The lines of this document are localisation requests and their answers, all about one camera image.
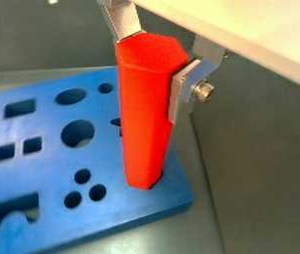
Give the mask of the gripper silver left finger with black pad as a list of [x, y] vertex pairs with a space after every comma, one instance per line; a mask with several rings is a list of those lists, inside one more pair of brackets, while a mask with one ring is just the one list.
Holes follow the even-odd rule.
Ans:
[[96, 0], [115, 43], [143, 32], [135, 4], [128, 0]]

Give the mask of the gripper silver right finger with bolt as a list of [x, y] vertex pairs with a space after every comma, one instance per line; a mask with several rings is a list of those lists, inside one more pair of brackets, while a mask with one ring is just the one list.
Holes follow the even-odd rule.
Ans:
[[171, 77], [167, 118], [172, 124], [192, 112], [196, 100], [206, 102], [211, 98], [215, 88], [208, 76], [227, 57], [227, 49], [199, 35], [195, 35], [192, 53], [196, 57]]

